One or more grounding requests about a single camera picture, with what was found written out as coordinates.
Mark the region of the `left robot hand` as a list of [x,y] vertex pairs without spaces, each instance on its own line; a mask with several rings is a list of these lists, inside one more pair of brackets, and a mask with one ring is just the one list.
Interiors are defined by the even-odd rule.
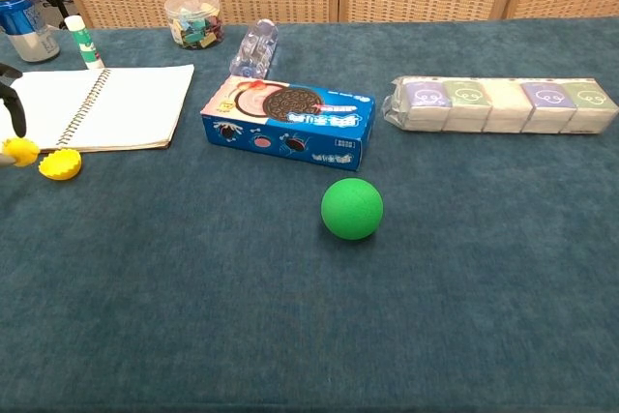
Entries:
[[[2,78],[15,80],[23,76],[23,73],[20,70],[10,65],[1,64],[0,68]],[[27,124],[21,99],[17,91],[4,82],[1,82],[1,101],[11,115],[12,126],[15,134],[18,137],[24,137],[27,132]]]

